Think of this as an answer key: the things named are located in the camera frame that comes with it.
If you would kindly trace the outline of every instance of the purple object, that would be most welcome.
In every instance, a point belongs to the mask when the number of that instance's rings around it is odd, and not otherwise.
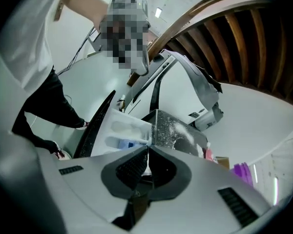
[[[242,180],[245,183],[253,186],[251,172],[250,172],[248,165],[245,162],[242,164],[234,165],[234,168],[231,169],[230,171],[233,172],[234,174],[236,174],[237,176],[239,176],[240,178],[242,178]]]

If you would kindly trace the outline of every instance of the pink object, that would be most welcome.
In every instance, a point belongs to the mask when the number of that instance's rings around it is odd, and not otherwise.
[[[214,154],[212,153],[210,148],[208,148],[206,150],[205,159],[210,160],[210,161],[215,162],[215,163],[218,163],[217,159],[214,157]]]

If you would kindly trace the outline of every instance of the black vent grille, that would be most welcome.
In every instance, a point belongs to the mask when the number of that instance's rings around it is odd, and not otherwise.
[[[218,190],[218,193],[226,202],[236,219],[242,227],[245,227],[254,222],[258,216],[255,212],[243,201],[242,198],[232,189],[225,188]]]
[[[67,168],[63,168],[63,169],[59,169],[59,172],[61,175],[65,175],[65,174],[71,174],[77,171],[82,170],[83,168],[81,166],[72,166],[72,167],[67,167]]]
[[[117,178],[134,190],[147,168],[147,149],[116,168]]]

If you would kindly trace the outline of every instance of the person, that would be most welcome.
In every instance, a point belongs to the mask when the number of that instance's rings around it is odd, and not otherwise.
[[[29,139],[36,147],[47,149],[60,160],[71,159],[57,143],[33,134],[24,112],[52,123],[85,129],[63,95],[46,40],[46,17],[54,0],[23,0],[0,33],[0,58],[28,98],[20,110],[12,132]],[[62,0],[74,12],[91,20],[99,30],[107,4],[102,0]]]

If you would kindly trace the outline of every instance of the fluorescent light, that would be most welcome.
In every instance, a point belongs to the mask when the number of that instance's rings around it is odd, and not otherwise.
[[[274,197],[273,197],[273,205],[278,203],[278,178],[274,177]]]
[[[161,10],[160,8],[157,8],[157,9],[156,9],[156,12],[155,12],[155,17],[159,18],[161,12],[162,12],[162,10]]]
[[[257,172],[256,172],[256,166],[253,165],[253,168],[254,168],[254,173],[255,173],[255,181],[256,181],[256,183],[258,183],[258,180],[257,180]]]

